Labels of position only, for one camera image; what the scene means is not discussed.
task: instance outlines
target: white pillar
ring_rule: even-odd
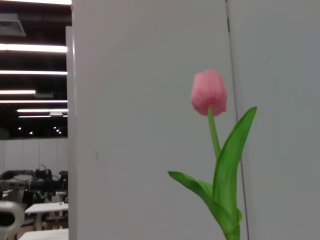
[[[236,122],[225,1],[75,0],[72,28],[77,240],[223,239],[167,171],[212,181],[208,121],[190,103],[196,72],[226,81],[222,143]],[[241,231],[247,239],[245,219]]]
[[[257,106],[242,159],[249,237],[318,239],[320,1],[228,2],[238,113]]]

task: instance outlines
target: green stem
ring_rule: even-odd
[[[215,159],[218,161],[221,149],[215,124],[214,113],[211,108],[208,109],[208,121],[210,126],[211,138],[214,148]]]

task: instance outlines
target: white table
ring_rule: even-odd
[[[22,235],[19,240],[68,240],[69,229],[29,231]]]
[[[35,229],[41,231],[42,229],[42,214],[50,212],[67,211],[68,203],[53,202],[53,203],[37,203],[25,210],[26,214],[36,214]]]

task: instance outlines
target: black ceiling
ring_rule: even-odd
[[[69,5],[0,1],[0,13],[17,14],[26,33],[26,36],[0,35],[0,44],[66,45],[66,26],[72,24]],[[66,54],[0,51],[0,70],[67,71]],[[0,100],[66,100],[67,77],[0,75],[0,90],[36,90],[37,93],[53,93],[53,98],[0,95]],[[0,103],[0,127],[9,131],[10,138],[67,136],[67,117],[18,118],[23,113],[17,113],[17,109],[42,108],[67,108],[67,103]],[[53,127],[58,127],[61,134],[58,134]]]

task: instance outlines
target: ceiling light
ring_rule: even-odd
[[[35,3],[35,4],[59,4],[59,5],[71,5],[71,0],[4,0],[9,2],[23,2],[23,3]]]
[[[18,109],[18,113],[50,113],[50,112],[68,112],[68,109]]]
[[[50,116],[53,116],[53,117],[62,116],[62,112],[60,112],[60,111],[52,111],[52,112],[50,112]]]
[[[67,75],[66,71],[16,71],[0,70],[0,74],[17,74],[17,75]]]
[[[35,116],[19,116],[20,119],[27,119],[27,118],[51,118],[50,115],[35,115]]]
[[[50,45],[24,45],[24,44],[0,44],[0,51],[29,51],[29,52],[49,52],[49,53],[66,53],[66,46]]]
[[[35,94],[35,90],[0,90],[0,95],[11,95],[11,94]]]
[[[64,104],[67,100],[0,100],[0,104]]]

